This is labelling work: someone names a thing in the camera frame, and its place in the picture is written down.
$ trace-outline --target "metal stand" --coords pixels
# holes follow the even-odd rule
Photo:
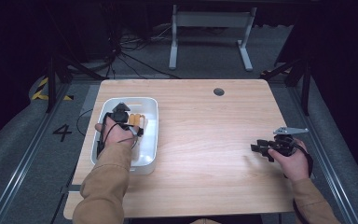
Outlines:
[[[279,75],[280,73],[286,71],[289,68],[292,69],[289,73],[289,76],[284,81],[284,84],[287,87],[295,87],[301,77],[304,76],[301,93],[301,107],[303,109],[304,114],[308,116],[310,114],[308,112],[308,100],[310,95],[310,66],[307,59],[298,59],[290,63],[286,63],[270,72],[264,71],[263,73],[265,75],[261,76],[260,78],[269,80],[270,78]]]
[[[72,65],[80,72],[96,80],[108,79],[108,77],[101,77],[100,75],[89,70],[87,67],[81,65],[80,63],[76,63],[65,56],[55,55],[51,57],[50,62],[48,62],[48,109],[46,113],[49,113],[57,102],[55,76],[57,75],[62,83],[70,83],[72,81],[73,77],[68,70],[68,65]]]
[[[177,11],[177,6],[173,5],[172,12],[172,46],[169,68],[176,69],[176,59],[178,52],[177,27],[178,26],[201,26],[201,27],[233,27],[243,28],[245,33],[242,40],[238,40],[238,47],[241,52],[243,64],[246,71],[253,71],[246,43],[251,33],[252,24],[255,19],[256,7],[251,12],[194,12]]]

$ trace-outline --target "yellow tape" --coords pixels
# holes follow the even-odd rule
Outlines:
[[[33,100],[48,100],[48,95],[42,95],[42,90],[45,88],[46,84],[48,83],[48,77],[45,77],[40,82],[39,86],[37,87],[34,95],[32,96]],[[74,100],[75,96],[73,95],[65,95],[63,100]]]

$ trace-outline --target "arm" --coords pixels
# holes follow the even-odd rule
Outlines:
[[[75,209],[74,223],[123,223],[122,203],[129,185],[133,139],[130,131],[114,124],[107,119],[105,148],[82,183],[80,194],[84,200]],[[96,124],[95,128],[100,132],[102,124]]]
[[[303,142],[297,143],[305,148]],[[291,181],[298,210],[309,223],[339,223],[333,211],[319,190],[309,179],[308,164],[305,155],[297,150],[290,157],[269,149],[269,155],[282,167],[283,172]]]

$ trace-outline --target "hand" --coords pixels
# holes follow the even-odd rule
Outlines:
[[[109,130],[115,125],[116,123],[109,117],[106,118],[106,126],[103,132],[103,140],[106,138]],[[98,132],[101,132],[103,125],[101,123],[95,124],[95,129]],[[105,147],[108,147],[112,143],[121,142],[123,144],[133,145],[135,138],[130,130],[124,131],[119,125],[116,125],[112,131],[110,131],[109,135],[106,138]]]
[[[295,141],[298,145],[307,150],[302,141],[298,139],[295,139]],[[284,174],[292,183],[300,179],[309,178],[307,158],[301,150],[297,150],[295,154],[290,157],[285,157],[274,149],[269,149],[268,153],[281,165]]]

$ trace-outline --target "metal frame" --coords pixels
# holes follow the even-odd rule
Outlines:
[[[314,131],[312,121],[308,116],[302,113],[301,100],[299,93],[296,92],[295,88],[288,88],[292,100],[295,102],[296,110],[301,115],[302,121],[310,129],[310,138],[315,148],[315,156],[318,162],[321,164],[322,171],[326,177],[327,183],[336,198],[337,205],[341,210],[342,216],[345,219],[345,223],[358,223],[358,217],[351,205],[350,200],[348,199],[347,193],[342,186],[342,183],[333,167],[333,164],[328,159],[328,156],[325,152],[324,146],[318,136]]]
[[[178,52],[177,27],[178,26],[202,26],[202,27],[232,27],[245,29],[242,40],[238,40],[238,48],[241,53],[243,64],[246,71],[253,71],[249,54],[246,50],[246,43],[251,33],[255,19],[256,7],[252,7],[250,12],[194,12],[177,11],[177,6],[173,5],[172,11],[172,45],[169,68],[176,69],[176,59]]]
[[[65,94],[69,89],[69,84],[62,84],[58,92],[58,98],[63,99]],[[16,170],[14,171],[13,175],[10,178],[10,181],[5,188],[1,198],[0,198],[0,222],[2,222],[7,209],[9,208],[11,202],[13,201],[14,197],[17,194],[17,191],[20,189],[22,181],[26,177],[28,170],[30,169],[34,157],[36,156],[39,148],[41,139],[46,132],[48,125],[50,124],[52,118],[54,118],[55,113],[57,112],[57,108],[62,100],[58,101],[54,104],[49,113],[46,113],[43,117],[39,127],[32,139],[30,145],[28,146],[27,150],[25,151],[22,159],[17,166]]]

